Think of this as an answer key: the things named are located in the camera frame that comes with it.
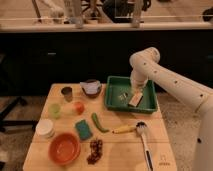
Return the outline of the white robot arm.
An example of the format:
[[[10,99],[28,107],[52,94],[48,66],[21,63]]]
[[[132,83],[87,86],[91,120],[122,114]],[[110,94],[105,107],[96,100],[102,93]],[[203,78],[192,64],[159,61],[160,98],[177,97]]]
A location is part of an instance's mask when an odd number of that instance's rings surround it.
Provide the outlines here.
[[[195,113],[200,114],[201,124],[193,171],[213,171],[213,88],[160,66],[159,61],[160,53],[155,47],[146,48],[130,57],[132,90],[141,91],[148,80],[152,80]]]

